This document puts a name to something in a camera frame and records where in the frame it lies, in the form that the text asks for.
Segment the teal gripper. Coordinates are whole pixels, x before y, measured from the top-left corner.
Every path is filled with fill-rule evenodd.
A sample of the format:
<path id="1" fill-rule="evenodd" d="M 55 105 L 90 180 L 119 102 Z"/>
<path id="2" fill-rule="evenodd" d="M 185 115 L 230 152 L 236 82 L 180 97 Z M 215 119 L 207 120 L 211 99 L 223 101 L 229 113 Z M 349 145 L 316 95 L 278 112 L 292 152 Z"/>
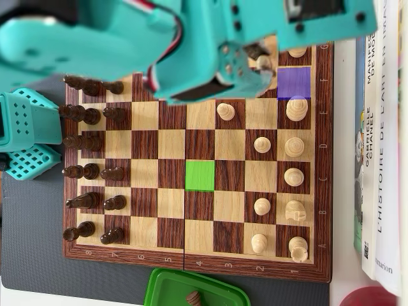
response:
<path id="1" fill-rule="evenodd" d="M 186 104 L 212 98 L 256 98 L 270 90 L 277 78 L 275 69 L 256 68 L 258 58 L 266 55 L 260 42 L 241 45 L 236 36 L 226 33 L 184 33 L 179 44 L 167 51 L 176 37 L 171 33 L 152 40 L 159 53 L 152 64 L 152 93 L 157 99 Z"/>

